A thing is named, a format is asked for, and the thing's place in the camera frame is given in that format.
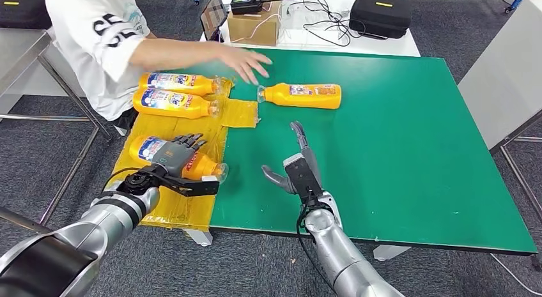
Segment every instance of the black bag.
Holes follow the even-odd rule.
[[[349,27],[360,33],[401,38],[409,26],[407,0],[356,0],[350,11]]]
[[[45,0],[0,0],[0,27],[48,29],[51,21]]]

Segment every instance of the person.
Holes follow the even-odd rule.
[[[121,134],[137,112],[132,95],[142,73],[187,68],[220,60],[246,82],[264,77],[262,54],[218,42],[157,38],[135,0],[45,0],[59,49],[72,67],[90,105]]]

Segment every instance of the bottle cap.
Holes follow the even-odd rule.
[[[220,108],[219,108],[219,101],[218,100],[211,101],[211,103],[209,103],[208,113],[209,113],[209,116],[211,116],[213,118],[219,117]]]
[[[217,177],[217,180],[219,180],[220,184],[226,180],[228,177],[229,167],[226,163],[220,163],[217,164],[215,169],[213,170],[212,175]]]
[[[259,103],[262,103],[265,101],[265,87],[263,86],[258,86],[258,102]]]
[[[222,92],[222,78],[214,77],[213,82],[211,83],[211,89],[213,95],[221,95]]]

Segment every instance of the white t-shirt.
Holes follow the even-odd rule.
[[[149,28],[135,0],[45,0],[60,50],[105,119],[132,107],[143,69],[128,62]]]

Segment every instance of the cardboard box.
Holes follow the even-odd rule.
[[[251,45],[261,46],[276,46],[277,37],[279,36],[280,22],[277,15],[269,18],[273,14],[277,14],[281,7],[280,1],[273,2],[269,11],[262,10],[258,14],[250,15],[234,15],[229,13],[228,15],[228,29],[229,39],[233,42],[240,38],[236,43],[249,43]],[[269,8],[269,3],[264,4],[264,8]]]

